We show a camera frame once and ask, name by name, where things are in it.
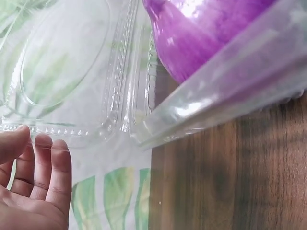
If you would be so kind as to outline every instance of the leaf print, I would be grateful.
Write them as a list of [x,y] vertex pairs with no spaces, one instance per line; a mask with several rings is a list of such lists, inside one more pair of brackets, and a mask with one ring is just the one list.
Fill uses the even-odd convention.
[[104,207],[111,230],[124,230],[134,188],[134,168],[119,168],[105,176]]
[[52,113],[53,111],[55,111],[56,109],[60,108],[61,106],[63,105],[63,103],[59,103],[51,108],[46,108],[46,109],[43,109],[43,111],[37,116],[37,119],[41,119],[43,118],[44,116]]
[[15,47],[4,67],[4,82],[2,86],[4,100],[6,100],[12,76],[15,71],[18,60],[20,58],[20,54],[23,50],[23,47],[24,47],[24,42],[22,41]]
[[[32,93],[29,95],[29,99],[34,103],[39,103],[45,96],[48,96],[46,92],[51,92],[54,85],[57,83],[59,75],[64,70],[68,61],[68,55],[61,56],[57,61],[55,61],[45,73],[45,76],[40,78],[34,87]],[[31,111],[31,106],[27,109],[27,114]]]
[[150,169],[140,170],[140,187],[135,204],[136,230],[148,230]]
[[38,9],[42,10],[47,7],[53,6],[55,3],[57,3],[58,0],[30,0],[26,4],[26,7],[29,9]]
[[17,18],[9,24],[2,32],[0,33],[0,38],[5,37],[7,33],[13,33],[14,31],[19,30],[24,25],[25,21],[27,21],[31,17],[31,13],[28,10],[21,10],[17,14]]
[[42,10],[53,6],[58,0],[2,0],[0,1],[0,25],[5,28],[0,31],[0,38],[7,33],[22,28],[31,18],[33,10]]
[[80,84],[81,80],[75,80],[68,84],[65,88],[60,89],[58,92],[52,95],[50,104],[56,104],[53,107],[43,109],[43,111],[37,116],[38,119],[52,113],[56,109],[63,105],[62,100],[67,97],[71,92],[73,92],[77,86]]
[[[33,69],[42,59],[42,56],[48,51],[49,47],[44,46],[38,50],[30,59],[27,65],[24,67],[22,81],[24,83],[24,87],[27,86],[29,80],[33,76]],[[18,110],[21,101],[21,91],[20,87],[16,89],[16,98],[15,98],[15,108]]]
[[73,186],[71,206],[79,230],[101,230],[95,198],[95,176]]

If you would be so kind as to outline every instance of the container lid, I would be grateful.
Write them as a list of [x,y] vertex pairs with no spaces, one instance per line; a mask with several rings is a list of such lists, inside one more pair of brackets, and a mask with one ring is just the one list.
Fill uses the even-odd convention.
[[71,148],[107,139],[118,121],[133,0],[0,4],[0,131],[19,125]]

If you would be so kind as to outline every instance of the finger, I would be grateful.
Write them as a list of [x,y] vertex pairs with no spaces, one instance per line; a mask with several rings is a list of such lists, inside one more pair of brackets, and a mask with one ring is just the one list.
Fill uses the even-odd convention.
[[35,139],[35,179],[31,199],[45,200],[51,178],[52,139],[47,135],[38,135]]
[[71,155],[63,140],[51,149],[51,180],[46,201],[57,207],[67,218],[71,202]]
[[28,144],[30,130],[21,126],[14,132],[0,133],[0,164],[18,158]]
[[14,161],[0,165],[0,185],[7,187],[11,178],[12,167]]
[[34,150],[27,146],[24,153],[17,158],[16,174],[11,192],[29,197],[34,186]]

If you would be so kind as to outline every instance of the red onion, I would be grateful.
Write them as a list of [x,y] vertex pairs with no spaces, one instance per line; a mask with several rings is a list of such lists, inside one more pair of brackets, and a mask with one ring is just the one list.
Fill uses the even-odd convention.
[[276,0],[143,0],[160,61],[182,83]]

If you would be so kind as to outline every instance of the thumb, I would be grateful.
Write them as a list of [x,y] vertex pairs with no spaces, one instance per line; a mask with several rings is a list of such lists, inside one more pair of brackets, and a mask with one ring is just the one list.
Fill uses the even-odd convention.
[[16,131],[0,133],[0,165],[18,158],[28,144],[30,130],[20,126]]

